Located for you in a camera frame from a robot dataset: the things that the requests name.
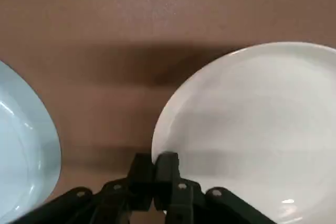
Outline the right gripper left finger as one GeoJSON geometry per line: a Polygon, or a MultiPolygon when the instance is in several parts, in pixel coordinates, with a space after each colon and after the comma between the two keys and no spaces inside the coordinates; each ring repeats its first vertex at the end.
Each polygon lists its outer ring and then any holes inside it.
{"type": "Polygon", "coordinates": [[[134,211],[148,211],[153,198],[150,154],[136,154],[127,177],[93,193],[76,187],[26,214],[26,223],[130,223],[134,211]]]}

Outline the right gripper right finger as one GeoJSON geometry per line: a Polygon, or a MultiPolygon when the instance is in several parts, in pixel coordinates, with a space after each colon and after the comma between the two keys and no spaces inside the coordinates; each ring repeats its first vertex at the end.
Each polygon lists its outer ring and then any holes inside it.
{"type": "Polygon", "coordinates": [[[166,212],[165,223],[274,223],[226,188],[202,192],[199,183],[180,176],[177,153],[155,162],[154,204],[166,212]]]}

